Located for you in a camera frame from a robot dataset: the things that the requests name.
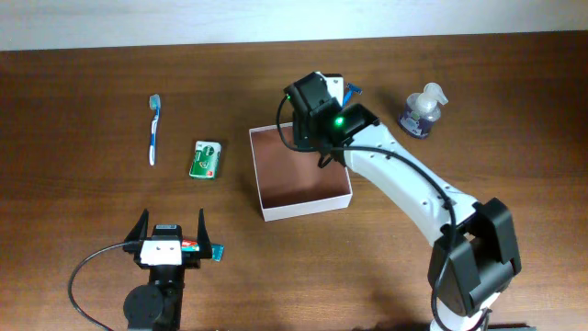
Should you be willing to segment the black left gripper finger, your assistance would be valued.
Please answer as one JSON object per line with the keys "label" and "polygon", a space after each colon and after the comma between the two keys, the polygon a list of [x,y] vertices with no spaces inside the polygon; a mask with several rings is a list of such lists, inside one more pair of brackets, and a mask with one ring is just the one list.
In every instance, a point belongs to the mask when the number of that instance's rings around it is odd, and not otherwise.
{"label": "black left gripper finger", "polygon": [[144,240],[147,237],[148,220],[149,212],[147,209],[144,209],[139,220],[125,237],[124,242],[139,242]]}
{"label": "black left gripper finger", "polygon": [[201,208],[198,213],[198,233],[197,233],[199,259],[212,259],[213,249],[209,240],[208,231],[205,223],[204,209]]}

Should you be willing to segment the purple pump soap bottle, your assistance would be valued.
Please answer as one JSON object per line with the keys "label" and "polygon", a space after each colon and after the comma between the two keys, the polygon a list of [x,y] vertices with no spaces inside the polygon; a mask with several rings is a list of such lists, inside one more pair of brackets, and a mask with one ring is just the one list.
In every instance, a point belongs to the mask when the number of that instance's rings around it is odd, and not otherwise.
{"label": "purple pump soap bottle", "polygon": [[421,93],[412,93],[407,97],[398,124],[410,136],[425,139],[440,119],[441,107],[447,102],[442,87],[434,82],[428,83]]}

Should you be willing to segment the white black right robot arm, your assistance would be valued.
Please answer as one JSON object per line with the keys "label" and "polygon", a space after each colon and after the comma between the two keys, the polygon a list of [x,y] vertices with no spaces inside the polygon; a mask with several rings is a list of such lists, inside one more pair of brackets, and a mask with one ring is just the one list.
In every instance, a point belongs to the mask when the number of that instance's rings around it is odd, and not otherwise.
{"label": "white black right robot arm", "polygon": [[485,330],[491,306],[522,270],[513,215],[448,184],[403,148],[361,104],[344,104],[337,74],[312,72],[284,89],[293,107],[288,149],[317,153],[372,182],[432,247],[427,273],[433,330]]}

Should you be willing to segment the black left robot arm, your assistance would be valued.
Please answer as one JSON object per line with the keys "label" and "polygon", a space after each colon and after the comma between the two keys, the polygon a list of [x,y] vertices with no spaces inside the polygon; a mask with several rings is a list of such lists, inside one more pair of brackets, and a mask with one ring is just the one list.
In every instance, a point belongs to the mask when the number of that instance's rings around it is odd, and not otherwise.
{"label": "black left robot arm", "polygon": [[129,330],[178,330],[181,325],[185,273],[199,269],[203,259],[213,257],[204,211],[198,213],[194,240],[183,236],[177,224],[156,224],[147,235],[149,212],[124,239],[123,250],[133,255],[141,269],[149,271],[148,282],[134,288],[126,297],[123,313]]}

